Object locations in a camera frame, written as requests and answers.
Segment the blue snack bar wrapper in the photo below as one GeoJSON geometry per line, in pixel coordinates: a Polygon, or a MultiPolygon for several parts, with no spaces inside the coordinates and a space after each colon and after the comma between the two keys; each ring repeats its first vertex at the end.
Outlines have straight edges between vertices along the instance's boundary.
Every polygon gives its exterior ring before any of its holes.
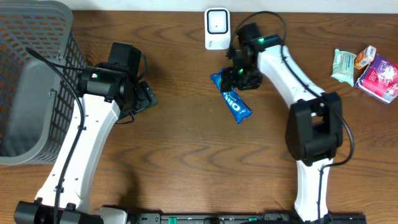
{"type": "Polygon", "coordinates": [[[210,78],[221,93],[221,96],[234,116],[236,123],[240,124],[244,119],[249,118],[252,115],[252,110],[244,103],[235,89],[227,92],[221,91],[221,74],[225,71],[226,69],[222,68],[218,73],[211,75],[210,78]]]}

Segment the teal wet wipes packet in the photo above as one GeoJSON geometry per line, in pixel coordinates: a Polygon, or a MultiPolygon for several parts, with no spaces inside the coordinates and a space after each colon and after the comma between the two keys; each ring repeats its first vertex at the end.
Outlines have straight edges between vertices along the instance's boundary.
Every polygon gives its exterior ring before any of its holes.
{"type": "Polygon", "coordinates": [[[356,55],[351,52],[335,49],[331,77],[341,83],[345,82],[350,86],[354,86],[355,58],[356,55]]]}

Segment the red purple snack packet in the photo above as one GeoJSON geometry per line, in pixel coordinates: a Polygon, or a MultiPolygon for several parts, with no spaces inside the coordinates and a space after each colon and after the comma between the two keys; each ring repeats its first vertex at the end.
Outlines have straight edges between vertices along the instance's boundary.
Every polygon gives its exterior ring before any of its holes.
{"type": "Polygon", "coordinates": [[[355,86],[385,104],[391,103],[397,97],[397,64],[376,54],[355,86]]]}

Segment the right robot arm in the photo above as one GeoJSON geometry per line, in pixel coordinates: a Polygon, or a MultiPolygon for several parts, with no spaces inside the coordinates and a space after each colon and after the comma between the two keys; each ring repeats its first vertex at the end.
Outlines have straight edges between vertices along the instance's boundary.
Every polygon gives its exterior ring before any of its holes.
{"type": "Polygon", "coordinates": [[[274,85],[289,109],[285,142],[297,165],[295,214],[301,222],[324,223],[328,173],[343,143],[341,99],[307,77],[277,34],[240,34],[238,43],[229,48],[233,66],[219,73],[218,88],[236,105],[238,90],[259,88],[263,78],[274,85]]]}

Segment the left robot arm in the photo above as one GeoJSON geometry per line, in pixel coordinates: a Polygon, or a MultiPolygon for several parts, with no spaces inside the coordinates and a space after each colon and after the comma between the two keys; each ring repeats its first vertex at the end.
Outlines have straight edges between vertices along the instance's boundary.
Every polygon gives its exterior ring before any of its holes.
{"type": "Polygon", "coordinates": [[[128,67],[86,67],[78,76],[72,120],[50,175],[33,202],[20,201],[16,223],[134,223],[118,206],[90,213],[98,161],[115,124],[157,104],[149,84],[128,67]]]}

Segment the orange tissue packet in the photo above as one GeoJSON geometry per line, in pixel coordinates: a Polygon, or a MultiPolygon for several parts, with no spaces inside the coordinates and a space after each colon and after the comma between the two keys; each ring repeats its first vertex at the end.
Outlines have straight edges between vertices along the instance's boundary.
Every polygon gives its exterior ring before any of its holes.
{"type": "Polygon", "coordinates": [[[375,56],[376,56],[376,50],[377,48],[369,45],[366,47],[362,52],[360,52],[355,60],[354,60],[354,67],[358,70],[362,69],[363,67],[367,66],[370,64],[375,56]]]}

